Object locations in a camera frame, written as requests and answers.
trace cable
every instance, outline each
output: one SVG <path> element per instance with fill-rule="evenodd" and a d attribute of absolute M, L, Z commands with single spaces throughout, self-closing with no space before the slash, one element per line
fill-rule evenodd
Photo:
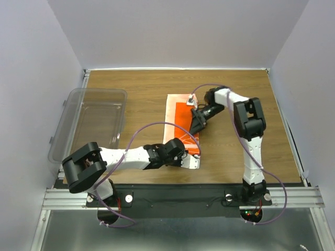
<path fill-rule="evenodd" d="M 100 222 L 100 225 L 104 225 L 106 227 L 115 227 L 115 228 L 124 228 L 124 227 L 129 227 L 129 226 L 133 226 L 136 224 L 136 221 L 133 220 L 132 218 L 129 218 L 127 216 L 124 216 L 116 211 L 114 211 L 112 208 L 110 208 L 102 199 L 101 197 L 99 196 L 99 194 L 97 193 L 96 191 L 96 188 L 101 185 L 102 182 L 104 182 L 106 179 L 108 179 L 108 177 L 121 165 L 122 161 L 125 159 L 125 154 L 127 154 L 128 150 L 130 149 L 130 146 L 132 144 L 132 142 L 134 141 L 135 137 L 137 136 L 137 134 L 142 131 L 143 129 L 147 128 L 147 127 L 150 127 L 150 126 L 153 126 L 155 124 L 168 124 L 170 126 L 174 126 L 174 127 L 177 127 L 179 129 L 181 129 L 182 131 L 184 131 L 186 134 L 188 134 L 191 139 L 196 143 L 197 147 L 199 148 L 199 156 L 201 155 L 201 147 L 200 147 L 200 144 L 199 142 L 195 139 L 195 137 L 193 135 L 191 135 L 186 129 L 182 128 L 180 125 L 177 125 L 177 124 L 173 124 L 173 123 L 170 123 L 170 122 L 154 122 L 154 123 L 150 123 L 150 124 L 147 124 L 145 125 L 144 127 L 140 128 L 139 130 L 137 130 L 134 135 L 132 136 L 132 138 L 130 139 L 126 149 L 125 149 L 125 152 L 123 153 L 122 157 L 120 158 L 120 160 L 116 163 L 115 167 L 109 171 L 109 173 L 104 177 L 102 178 L 95 186 L 94 186 L 94 189 L 95 189 L 95 194 L 96 194 L 96 197 L 98 199 L 98 201 L 105 207 L 107 208 L 111 213 L 119 216 L 120 218 L 123 218 L 123 219 L 126 219 L 128 221 L 131 221 L 132 223 L 131 224 L 128 224 L 128 225 L 122 225 L 122 226 L 114 226 L 114 225 L 108 225 L 106 223 L 104 223 L 103 221 Z"/>
<path fill-rule="evenodd" d="M 252 213 L 253 213 L 254 211 L 257 210 L 258 206 L 260 206 L 260 208 L 262 208 L 262 201 L 261 201 L 261 200 L 259 200 L 259 201 L 257 202 L 257 205 L 256 205 L 255 209 L 252 210 Z"/>
<path fill-rule="evenodd" d="M 278 220 L 284 213 L 285 209 L 286 209 L 286 206 L 287 206 L 287 191 L 286 191 L 286 188 L 284 186 L 284 184 L 282 183 L 282 181 L 274 174 L 270 173 L 269 171 L 265 170 L 263 168 L 263 166 L 258 163 L 258 161 L 251 155 L 251 153 L 249 152 L 249 150 L 247 149 L 247 147 L 244 145 L 243 141 L 241 140 L 238 132 L 237 132 L 237 129 L 236 129 L 236 126 L 235 126 L 235 123 L 234 123 L 234 117 L 233 117 L 233 114 L 231 112 L 231 107 L 230 107 L 230 102 L 229 102 L 229 94 L 230 94 L 231 90 L 229 88 L 229 91 L 227 93 L 227 104 L 228 104 L 228 110 L 229 110 L 229 115 L 230 115 L 230 120 L 231 120 L 231 123 L 234 127 L 234 130 L 235 130 L 235 134 L 238 138 L 238 140 L 240 141 L 240 144 L 242 145 L 243 149 L 245 150 L 245 152 L 249 155 L 249 157 L 255 162 L 255 164 L 262 170 L 262 172 L 266 173 L 266 174 L 269 174 L 271 175 L 272 177 L 274 177 L 276 180 L 278 180 L 278 182 L 281 184 L 283 190 L 284 190 L 284 194 L 285 194 L 285 202 L 284 202 L 284 206 L 283 206 L 283 209 L 282 211 L 279 213 L 279 215 L 277 215 L 276 217 L 274 217 L 273 219 L 271 220 L 268 220 L 268 221 L 265 221 L 265 222 L 259 222 L 259 223 L 255 223 L 255 222 L 250 222 L 250 221 L 246 221 L 246 222 L 250 222 L 254 225 L 266 225 L 266 224 L 269 224 L 269 223 L 272 223 L 276 220 Z"/>
<path fill-rule="evenodd" d="M 259 214 L 260 212 L 261 212 L 261 210 L 262 210 L 262 201 L 260 200 L 260 203 L 261 203 L 261 206 L 260 206 L 260 208 L 259 208 L 259 210 L 257 211 L 257 214 Z"/>
<path fill-rule="evenodd" d="M 198 104 L 198 109 L 203 109 L 206 106 L 206 104 Z"/>
<path fill-rule="evenodd" d="M 195 92 L 196 90 L 198 90 L 200 87 L 207 86 L 207 85 L 224 86 L 224 85 L 220 85 L 220 84 L 211 84 L 211 83 L 209 83 L 209 84 L 202 84 L 202 85 L 199 85 L 198 87 L 196 87 L 196 88 L 191 92 L 191 94 L 194 94 L 194 92 Z"/>
<path fill-rule="evenodd" d="M 117 198 L 117 208 L 119 209 L 119 212 L 121 212 L 121 200 L 120 200 L 120 198 Z"/>

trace plastic container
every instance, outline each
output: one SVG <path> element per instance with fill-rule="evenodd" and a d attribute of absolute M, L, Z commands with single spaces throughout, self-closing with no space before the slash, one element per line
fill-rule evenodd
<path fill-rule="evenodd" d="M 70 92 L 52 139 L 49 161 L 61 164 L 88 142 L 116 149 L 123 128 L 127 93 L 121 89 L 78 88 Z"/>

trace metal frame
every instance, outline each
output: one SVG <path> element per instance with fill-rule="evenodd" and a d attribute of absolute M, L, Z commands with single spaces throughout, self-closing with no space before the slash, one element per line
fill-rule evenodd
<path fill-rule="evenodd" d="M 325 204 L 317 187 L 288 187 L 286 188 L 287 208 L 323 208 Z M 285 196 L 282 188 L 269 188 L 272 206 L 263 208 L 282 208 Z M 67 189 L 48 189 L 44 197 L 42 210 L 97 210 L 86 207 L 87 194 L 71 194 Z M 240 209 L 250 209 L 254 206 L 243 206 Z"/>
<path fill-rule="evenodd" d="M 95 70 L 145 70 L 142 68 L 136 69 L 95 69 Z M 162 70 L 161 68 L 154 68 L 151 70 Z M 195 69 L 166 69 L 166 70 L 195 70 Z M 240 70 L 240 69 L 215 69 L 215 70 Z M 253 70 L 265 70 L 269 76 L 268 69 L 253 69 Z M 84 70 L 85 75 L 83 79 L 82 88 L 85 88 L 88 83 L 88 79 L 90 77 L 91 70 Z M 294 144 L 294 140 L 292 138 L 291 132 L 289 130 L 288 123 L 283 115 L 283 112 L 279 106 L 277 99 L 277 106 L 284 124 L 284 128 L 286 131 L 287 138 L 289 140 L 289 144 L 292 149 L 293 157 L 296 162 L 298 172 L 301 176 L 301 179 L 305 185 L 305 187 L 286 187 L 288 193 L 288 208 L 310 208 L 313 221 L 315 223 L 322 247 L 326 251 L 335 250 L 334 239 L 331 235 L 329 225 L 325 216 L 325 212 L 323 207 L 325 206 L 323 203 L 323 199 L 321 196 L 321 192 L 317 187 L 308 187 L 308 181 L 303 175 L 303 167 L 301 165 L 300 159 L 298 157 L 297 149 Z M 71 144 L 73 141 L 73 136 L 75 133 L 75 129 L 72 131 L 72 137 L 67 142 L 67 151 L 69 152 L 71 149 Z M 62 166 L 60 167 L 60 172 L 58 178 L 64 178 L 64 171 Z M 273 205 L 267 206 L 264 208 L 281 208 L 284 203 L 284 193 L 281 188 L 269 188 L 271 192 Z M 51 210 L 97 210 L 97 208 L 87 208 L 86 207 L 86 198 L 87 195 L 84 193 L 71 194 L 67 189 L 48 189 L 46 191 L 42 211 L 40 215 L 40 219 L 38 222 L 38 226 L 36 229 L 36 233 L 33 239 L 31 251 L 41 250 L 44 236 L 46 234 L 48 220 L 50 217 Z"/>

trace white enclosure wall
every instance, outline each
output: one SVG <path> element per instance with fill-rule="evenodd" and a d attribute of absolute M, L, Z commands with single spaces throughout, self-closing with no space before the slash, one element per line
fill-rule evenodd
<path fill-rule="evenodd" d="M 273 67 L 271 82 L 303 168 L 320 186 L 335 233 L 335 2 L 310 0 Z"/>
<path fill-rule="evenodd" d="M 58 168 L 49 140 L 82 67 L 46 0 L 2 1 L 0 22 L 0 250 L 30 250 Z"/>
<path fill-rule="evenodd" d="M 307 0 L 49 0 L 86 69 L 270 67 Z"/>

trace screw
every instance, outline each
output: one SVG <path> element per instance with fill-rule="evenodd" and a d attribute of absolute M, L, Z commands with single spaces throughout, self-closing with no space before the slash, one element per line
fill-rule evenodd
<path fill-rule="evenodd" d="M 86 201 L 87 201 L 88 203 L 90 203 L 90 202 L 93 201 L 93 198 L 92 198 L 91 196 L 87 196 Z"/>
<path fill-rule="evenodd" d="M 264 194 L 264 199 L 266 201 L 270 201 L 271 200 L 271 195 L 269 193 Z"/>
<path fill-rule="evenodd" d="M 132 202 L 132 196 L 131 195 L 127 195 L 126 198 L 125 198 L 125 200 L 126 200 L 127 203 Z"/>
<path fill-rule="evenodd" d="M 226 201 L 227 202 L 232 202 L 232 195 L 231 194 L 226 194 Z"/>

